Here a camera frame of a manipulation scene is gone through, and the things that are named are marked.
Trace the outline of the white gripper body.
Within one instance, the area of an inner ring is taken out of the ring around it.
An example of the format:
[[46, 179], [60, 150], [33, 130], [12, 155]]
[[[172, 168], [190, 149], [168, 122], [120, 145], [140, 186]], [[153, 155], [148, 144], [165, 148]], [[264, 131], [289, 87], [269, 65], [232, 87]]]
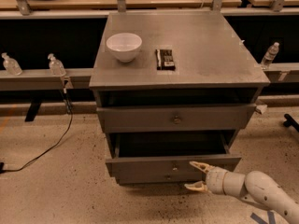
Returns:
[[215, 167], [206, 174], [208, 189], [217, 195], [228, 195], [242, 199], [248, 192], [245, 187], [245, 175], [229, 172]]

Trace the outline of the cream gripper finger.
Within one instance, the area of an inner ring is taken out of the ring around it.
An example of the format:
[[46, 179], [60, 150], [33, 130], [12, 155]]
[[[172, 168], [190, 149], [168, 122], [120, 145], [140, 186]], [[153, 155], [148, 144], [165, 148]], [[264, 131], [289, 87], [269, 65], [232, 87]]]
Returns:
[[190, 165], [205, 174], [207, 174], [209, 171], [214, 169], [213, 165], [209, 165], [208, 163], [204, 163], [204, 162], [191, 161]]
[[204, 181], [198, 181], [192, 184], [185, 184], [184, 187], [186, 189], [198, 192], [208, 192], [207, 185]]

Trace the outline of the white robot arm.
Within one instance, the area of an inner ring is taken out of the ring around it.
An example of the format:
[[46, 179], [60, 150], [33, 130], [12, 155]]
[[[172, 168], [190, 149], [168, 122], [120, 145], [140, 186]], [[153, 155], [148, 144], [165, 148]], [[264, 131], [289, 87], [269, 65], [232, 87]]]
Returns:
[[260, 171], [244, 175], [198, 161], [190, 165], [203, 172], [206, 180], [185, 184], [186, 189], [235, 197], [257, 208], [274, 210], [289, 224], [299, 224], [299, 203], [269, 175]]

